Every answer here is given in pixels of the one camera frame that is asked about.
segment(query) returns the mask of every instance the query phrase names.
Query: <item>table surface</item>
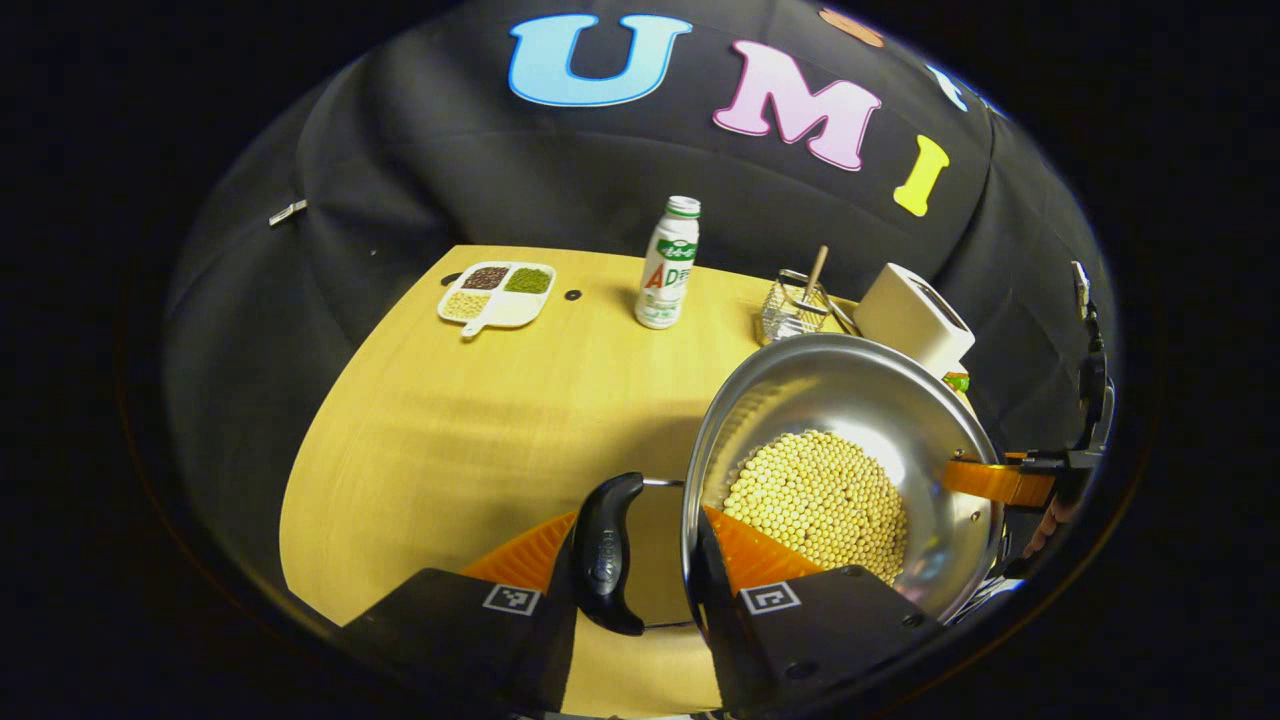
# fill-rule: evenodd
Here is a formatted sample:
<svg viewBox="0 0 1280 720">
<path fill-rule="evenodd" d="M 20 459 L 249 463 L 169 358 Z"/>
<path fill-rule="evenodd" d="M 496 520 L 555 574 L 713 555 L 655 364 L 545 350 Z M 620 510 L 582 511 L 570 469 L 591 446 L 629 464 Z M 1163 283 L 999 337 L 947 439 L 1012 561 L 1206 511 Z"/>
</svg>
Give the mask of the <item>table surface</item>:
<svg viewBox="0 0 1280 720">
<path fill-rule="evenodd" d="M 503 260 L 554 266 L 550 297 L 532 323 L 463 341 L 436 315 L 442 278 Z M 708 405 L 760 347 L 772 278 L 695 268 L 680 322 L 653 331 L 632 315 L 641 273 L 641 258 L 571 250 L 460 245 L 442 258 L 356 351 L 302 442 L 280 512 L 289 591 L 343 625 L 424 568 L 457 571 L 576 510 L 613 475 L 682 479 Z M 835 319 L 823 329 L 840 332 Z M 680 500 L 649 488 L 627 519 L 627 600 L 650 624 L 689 620 Z M 563 712 L 718 706 L 694 626 L 630 638 L 579 612 Z"/>
</svg>

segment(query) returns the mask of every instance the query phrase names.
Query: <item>bottle label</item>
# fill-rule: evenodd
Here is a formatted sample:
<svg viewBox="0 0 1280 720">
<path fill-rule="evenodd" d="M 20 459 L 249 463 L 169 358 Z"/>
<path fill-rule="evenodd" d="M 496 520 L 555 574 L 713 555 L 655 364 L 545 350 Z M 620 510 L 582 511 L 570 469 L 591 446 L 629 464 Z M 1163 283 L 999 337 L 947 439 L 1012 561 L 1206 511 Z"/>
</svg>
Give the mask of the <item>bottle label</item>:
<svg viewBox="0 0 1280 720">
<path fill-rule="evenodd" d="M 696 242 L 658 234 L 653 251 L 645 258 L 644 277 L 640 278 L 637 316 L 654 325 L 669 325 L 680 318 L 680 305 L 689 287 L 695 255 Z"/>
<path fill-rule="evenodd" d="M 692 263 L 698 255 L 698 245 L 685 240 L 658 238 L 658 255 L 667 260 Z"/>
</svg>

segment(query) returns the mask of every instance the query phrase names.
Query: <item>pink letter m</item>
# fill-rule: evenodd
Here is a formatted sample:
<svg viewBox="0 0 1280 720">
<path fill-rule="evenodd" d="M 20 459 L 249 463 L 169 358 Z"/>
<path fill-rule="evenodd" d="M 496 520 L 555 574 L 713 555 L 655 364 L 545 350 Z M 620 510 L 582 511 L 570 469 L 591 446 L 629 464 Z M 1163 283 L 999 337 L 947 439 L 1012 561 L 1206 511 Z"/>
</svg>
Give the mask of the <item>pink letter m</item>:
<svg viewBox="0 0 1280 720">
<path fill-rule="evenodd" d="M 742 135 L 768 135 L 764 104 L 773 100 L 773 114 L 785 142 L 800 140 L 826 120 L 822 133 L 808 142 L 809 151 L 845 170 L 863 167 L 858 151 L 872 111 L 881 106 L 879 97 L 847 79 L 810 95 L 791 55 L 749 40 L 733 42 L 733 49 L 744 58 L 742 79 L 732 105 L 712 115 L 716 124 Z"/>
</svg>

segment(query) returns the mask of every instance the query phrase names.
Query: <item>metal basket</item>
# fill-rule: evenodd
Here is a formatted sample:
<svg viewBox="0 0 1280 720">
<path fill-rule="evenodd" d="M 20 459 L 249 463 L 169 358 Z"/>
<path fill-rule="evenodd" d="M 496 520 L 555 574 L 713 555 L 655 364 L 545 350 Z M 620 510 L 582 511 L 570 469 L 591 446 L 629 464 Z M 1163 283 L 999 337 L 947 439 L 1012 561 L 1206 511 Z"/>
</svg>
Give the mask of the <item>metal basket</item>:
<svg viewBox="0 0 1280 720">
<path fill-rule="evenodd" d="M 829 305 L 827 291 L 822 283 L 814 283 L 809 301 L 805 302 L 804 288 L 808 283 L 809 275 L 795 270 L 778 270 L 755 327 L 760 345 L 822 329 L 827 322 Z"/>
</svg>

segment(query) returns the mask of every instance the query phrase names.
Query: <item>stainless steel bowl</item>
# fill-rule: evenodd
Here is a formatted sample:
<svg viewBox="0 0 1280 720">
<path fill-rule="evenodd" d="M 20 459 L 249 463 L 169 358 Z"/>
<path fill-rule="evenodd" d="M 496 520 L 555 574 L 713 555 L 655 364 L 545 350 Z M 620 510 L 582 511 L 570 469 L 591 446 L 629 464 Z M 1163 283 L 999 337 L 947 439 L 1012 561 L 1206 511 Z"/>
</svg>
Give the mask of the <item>stainless steel bowl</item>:
<svg viewBox="0 0 1280 720">
<path fill-rule="evenodd" d="M 859 337 L 818 333 L 748 357 L 703 419 L 685 484 L 681 564 L 690 589 L 700 505 L 722 507 L 737 462 L 782 433 L 835 432 L 883 465 L 902 496 L 908 547 L 895 589 L 946 623 L 995 564 L 1004 507 L 943 489 L 956 450 L 997 462 L 960 398 L 910 357 Z"/>
</svg>

